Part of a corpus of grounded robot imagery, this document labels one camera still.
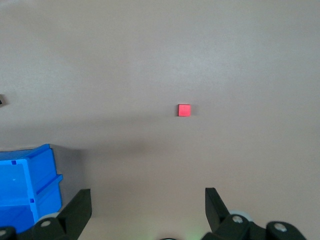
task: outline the red cube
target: red cube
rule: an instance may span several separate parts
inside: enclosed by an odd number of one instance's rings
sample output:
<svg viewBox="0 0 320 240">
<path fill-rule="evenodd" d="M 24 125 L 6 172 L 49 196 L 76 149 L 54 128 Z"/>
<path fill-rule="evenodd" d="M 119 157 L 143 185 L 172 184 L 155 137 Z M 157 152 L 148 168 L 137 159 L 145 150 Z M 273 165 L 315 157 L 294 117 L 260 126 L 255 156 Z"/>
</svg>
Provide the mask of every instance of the red cube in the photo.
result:
<svg viewBox="0 0 320 240">
<path fill-rule="evenodd" d="M 190 104 L 179 104 L 178 105 L 178 117 L 190 117 L 191 116 L 191 105 Z"/>
</svg>

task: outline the small red block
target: small red block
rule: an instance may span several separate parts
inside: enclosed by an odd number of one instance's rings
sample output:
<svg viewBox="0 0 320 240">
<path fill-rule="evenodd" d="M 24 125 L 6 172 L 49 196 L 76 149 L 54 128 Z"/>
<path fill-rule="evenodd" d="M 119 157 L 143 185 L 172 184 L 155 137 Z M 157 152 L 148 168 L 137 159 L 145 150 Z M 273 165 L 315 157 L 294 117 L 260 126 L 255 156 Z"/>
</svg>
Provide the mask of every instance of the small red block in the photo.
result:
<svg viewBox="0 0 320 240">
<path fill-rule="evenodd" d="M 178 117 L 190 117 L 191 116 L 191 105 L 190 104 L 179 104 L 178 105 Z"/>
</svg>

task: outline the black object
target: black object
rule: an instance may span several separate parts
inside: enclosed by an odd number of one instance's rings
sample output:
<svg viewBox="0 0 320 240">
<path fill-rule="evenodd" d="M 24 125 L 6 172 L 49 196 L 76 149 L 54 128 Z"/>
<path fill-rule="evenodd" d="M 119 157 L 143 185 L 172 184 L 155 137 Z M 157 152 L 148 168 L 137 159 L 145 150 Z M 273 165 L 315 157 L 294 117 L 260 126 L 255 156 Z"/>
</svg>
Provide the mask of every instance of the black object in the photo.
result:
<svg viewBox="0 0 320 240">
<path fill-rule="evenodd" d="M 5 105 L 7 105 L 7 101 L 6 101 L 6 96 L 3 94 L 0 94 L 0 107 L 3 107 Z"/>
<path fill-rule="evenodd" d="M 243 216 L 231 215 L 215 188 L 205 189 L 205 214 L 212 232 L 202 240 L 306 240 L 289 223 L 272 221 L 264 229 Z"/>
<path fill-rule="evenodd" d="M 45 218 L 20 234 L 14 227 L 0 227 L 0 240 L 77 240 L 91 214 L 90 189 L 82 189 L 56 218 Z"/>
</svg>

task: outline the blue container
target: blue container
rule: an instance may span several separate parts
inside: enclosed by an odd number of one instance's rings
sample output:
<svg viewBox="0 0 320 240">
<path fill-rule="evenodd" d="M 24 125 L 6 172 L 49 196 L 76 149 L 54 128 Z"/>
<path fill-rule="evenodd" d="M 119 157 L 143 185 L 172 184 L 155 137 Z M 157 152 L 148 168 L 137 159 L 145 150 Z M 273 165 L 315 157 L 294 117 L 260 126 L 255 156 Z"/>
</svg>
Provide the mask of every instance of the blue container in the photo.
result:
<svg viewBox="0 0 320 240">
<path fill-rule="evenodd" d="M 0 227 L 13 226 L 21 233 L 59 211 L 62 179 L 49 144 L 0 152 Z"/>
</svg>

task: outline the screw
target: screw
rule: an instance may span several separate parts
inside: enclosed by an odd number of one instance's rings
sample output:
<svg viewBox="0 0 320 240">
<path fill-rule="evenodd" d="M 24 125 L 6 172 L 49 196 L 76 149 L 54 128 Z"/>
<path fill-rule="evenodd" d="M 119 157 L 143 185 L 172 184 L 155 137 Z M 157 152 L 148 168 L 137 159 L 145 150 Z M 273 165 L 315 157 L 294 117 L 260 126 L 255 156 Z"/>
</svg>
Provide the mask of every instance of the screw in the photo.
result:
<svg viewBox="0 0 320 240">
<path fill-rule="evenodd" d="M 278 231 L 280 232 L 286 232 L 287 231 L 287 228 L 285 227 L 285 225 L 281 224 L 281 223 L 276 223 L 274 225 L 275 229 L 277 229 Z"/>
<path fill-rule="evenodd" d="M 240 216 L 233 216 L 232 220 L 237 224 L 242 224 L 244 221 Z"/>
<path fill-rule="evenodd" d="M 51 222 L 50 221 L 44 221 L 43 223 L 41 223 L 41 227 L 42 228 L 44 228 L 44 227 L 47 227 L 47 226 L 49 226 L 51 224 Z"/>
<path fill-rule="evenodd" d="M 6 235 L 7 231 L 6 230 L 0 230 L 0 237 L 2 237 L 3 235 Z"/>
</svg>

